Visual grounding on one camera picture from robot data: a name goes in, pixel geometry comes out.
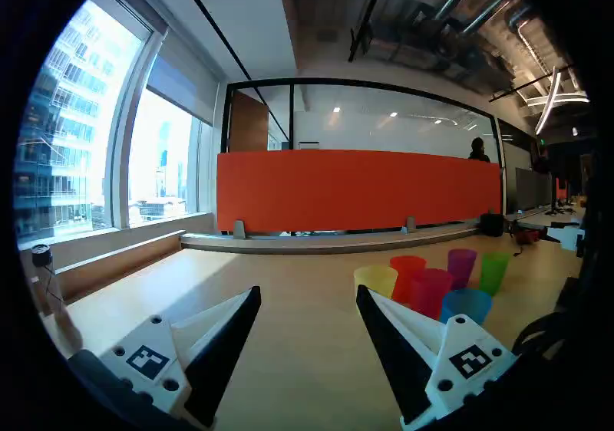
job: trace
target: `black bag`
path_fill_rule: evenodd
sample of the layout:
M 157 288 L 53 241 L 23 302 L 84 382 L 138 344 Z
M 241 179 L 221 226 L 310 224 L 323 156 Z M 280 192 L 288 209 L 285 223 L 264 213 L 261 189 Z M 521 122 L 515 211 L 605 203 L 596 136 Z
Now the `black bag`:
M 504 219 L 501 214 L 482 214 L 478 228 L 487 236 L 501 236 Z

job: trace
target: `blue plastic cup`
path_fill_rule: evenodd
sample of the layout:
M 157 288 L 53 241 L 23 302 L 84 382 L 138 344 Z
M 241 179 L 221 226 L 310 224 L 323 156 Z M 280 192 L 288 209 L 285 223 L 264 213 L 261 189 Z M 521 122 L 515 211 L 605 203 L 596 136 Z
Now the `blue plastic cup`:
M 460 289 L 448 292 L 441 306 L 439 321 L 445 324 L 448 319 L 457 314 L 466 314 L 476 324 L 482 325 L 492 306 L 493 300 L 489 294 L 477 289 Z

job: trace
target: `pink plastic cup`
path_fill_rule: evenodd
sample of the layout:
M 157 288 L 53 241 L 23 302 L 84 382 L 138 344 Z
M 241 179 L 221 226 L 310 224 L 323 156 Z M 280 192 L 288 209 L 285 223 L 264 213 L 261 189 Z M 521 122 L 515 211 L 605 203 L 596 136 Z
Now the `pink plastic cup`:
M 447 253 L 447 272 L 452 275 L 452 290 L 464 289 L 469 283 L 477 252 L 470 249 L 452 249 Z
M 452 286 L 452 275 L 445 270 L 426 268 L 414 274 L 409 306 L 424 316 L 439 321 L 441 304 Z
M 401 304 L 409 304 L 411 282 L 416 273 L 426 268 L 427 261 L 422 257 L 400 255 L 390 259 L 390 266 L 397 270 L 398 273 L 397 282 L 394 284 L 394 290 L 392 291 L 392 300 Z

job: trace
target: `orange partition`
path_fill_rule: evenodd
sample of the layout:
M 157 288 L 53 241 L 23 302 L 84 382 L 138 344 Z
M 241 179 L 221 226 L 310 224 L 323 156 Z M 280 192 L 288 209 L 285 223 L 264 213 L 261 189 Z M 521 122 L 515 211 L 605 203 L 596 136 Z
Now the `orange partition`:
M 370 150 L 222 153 L 217 226 L 248 232 L 375 229 L 500 213 L 497 164 Z

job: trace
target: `desk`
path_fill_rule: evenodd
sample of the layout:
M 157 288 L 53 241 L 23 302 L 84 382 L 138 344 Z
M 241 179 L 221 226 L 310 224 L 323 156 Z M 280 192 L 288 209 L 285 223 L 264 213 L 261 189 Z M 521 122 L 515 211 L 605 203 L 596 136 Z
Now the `desk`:
M 216 429 L 398 429 L 398 406 L 355 309 L 352 272 L 403 254 L 445 268 L 450 248 L 518 250 L 508 235 L 346 255 L 184 249 L 68 310 L 84 346 L 100 354 L 152 314 L 178 321 L 259 285 L 262 307 L 218 409 Z M 470 286 L 478 283 L 480 261 Z M 511 259 L 485 328 L 511 347 L 522 328 L 553 309 L 566 277 L 577 275 L 580 265 L 556 243 L 525 247 Z M 53 320 L 45 323 L 53 335 Z
M 580 206 L 572 206 L 572 209 L 576 212 L 572 214 L 564 212 L 562 214 L 556 215 L 546 215 L 545 212 L 540 212 L 536 215 L 528 215 L 527 217 L 523 217 L 518 221 L 520 223 L 538 226 L 550 226 L 552 222 L 577 222 L 582 225 L 582 219 L 584 218 L 585 209 Z

